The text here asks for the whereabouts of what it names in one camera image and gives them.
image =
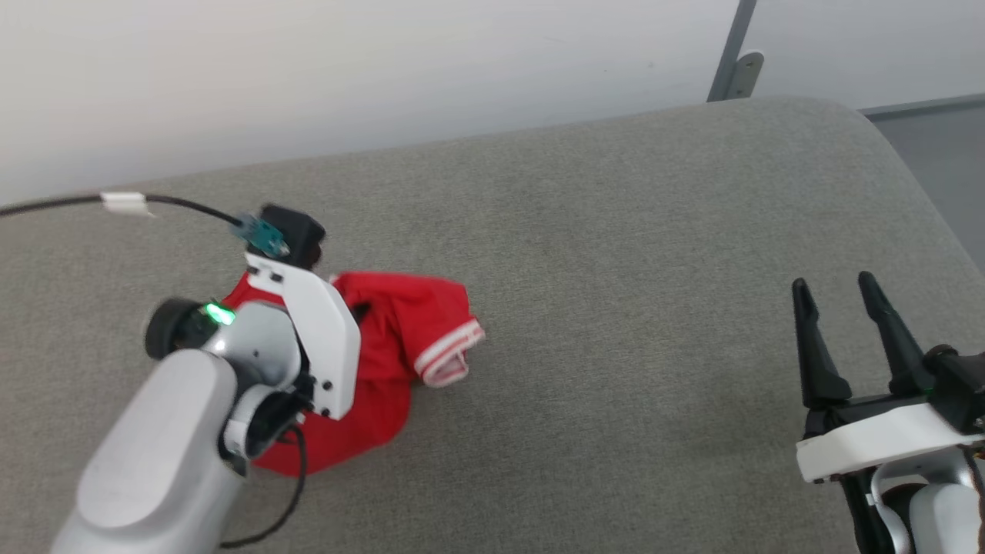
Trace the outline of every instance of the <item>red cloth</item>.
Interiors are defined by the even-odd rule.
[[[397,273],[343,273],[332,284],[351,309],[368,304],[360,322],[361,347],[353,407],[341,420],[307,414],[308,473],[389,442],[411,407],[411,382],[445,386],[468,373],[465,350],[484,337],[459,283]],[[244,274],[223,304],[249,301],[283,305],[254,289]],[[274,444],[256,465],[297,476],[297,448]]]

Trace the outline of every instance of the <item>gray strip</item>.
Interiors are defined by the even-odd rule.
[[[732,29],[729,30],[729,37],[725,39],[722,59],[718,62],[715,79],[711,82],[711,91],[708,93],[709,102],[725,100],[729,93],[732,73],[735,71],[736,60],[739,59],[742,43],[746,40],[749,22],[753,20],[754,9],[755,0],[739,0],[736,17],[732,20]]]
[[[894,117],[903,117],[906,115],[916,115],[918,113],[964,109],[966,107],[974,107],[977,105],[985,105],[985,93],[967,95],[963,97],[953,97],[949,99],[911,102],[909,104],[867,107],[865,109],[860,109],[859,113],[865,115],[870,120],[879,121],[883,119],[892,119]]]

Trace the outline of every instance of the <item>metal bracket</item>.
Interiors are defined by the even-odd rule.
[[[732,72],[729,88],[725,92],[725,100],[747,99],[752,96],[755,80],[759,78],[759,70],[764,61],[762,52],[758,50],[747,52],[739,58]]]

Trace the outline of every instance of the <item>black cable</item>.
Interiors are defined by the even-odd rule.
[[[239,226],[242,223],[237,218],[231,216],[230,214],[227,214],[226,212],[221,212],[215,208],[210,208],[209,206],[206,206],[204,204],[199,204],[198,202],[192,202],[191,200],[186,200],[184,198],[178,198],[176,196],[165,196],[163,194],[145,194],[144,198],[148,202],[156,202],[159,204],[171,204],[173,206],[181,206],[183,208],[189,208],[195,210],[196,212],[201,212],[203,214],[207,214],[212,217],[219,218],[223,221],[226,221],[236,226]],[[14,206],[7,206],[5,208],[0,208],[0,217],[26,214],[29,212],[36,212],[39,210],[47,210],[49,208],[74,206],[76,204],[100,204],[101,202],[102,202],[102,196],[99,194],[85,194],[82,196],[60,196],[58,198],[49,198],[47,200],[26,202],[24,204],[16,204]]]
[[[978,493],[978,518],[981,523],[978,524],[978,552],[985,552],[982,549],[985,546],[985,483],[982,481],[982,472],[978,468],[978,463],[975,461],[975,450],[970,447],[962,447],[964,451],[964,461],[968,464],[968,469],[971,470],[972,482],[975,485],[975,492]]]
[[[301,432],[301,429],[297,425],[291,425],[288,428],[288,431],[291,431],[295,435],[295,439],[297,440],[297,454],[300,457],[300,473],[297,475],[297,485],[295,486],[295,493],[291,497],[291,502],[288,504],[287,509],[284,510],[284,513],[281,514],[281,517],[277,519],[277,521],[275,521],[274,524],[268,527],[265,531],[256,533],[255,535],[250,535],[245,538],[240,538],[239,540],[224,541],[220,543],[219,545],[220,548],[226,550],[232,550],[233,548],[241,548],[248,544],[254,544],[260,542],[261,540],[274,534],[275,532],[277,532],[278,529],[283,527],[284,523],[288,522],[288,518],[291,517],[291,514],[295,512],[295,508],[297,508],[297,502],[301,498],[301,491],[304,490],[304,475],[307,473],[307,447],[304,444],[304,433]]]

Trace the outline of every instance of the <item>gray floor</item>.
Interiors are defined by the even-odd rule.
[[[870,119],[985,272],[985,103]]]

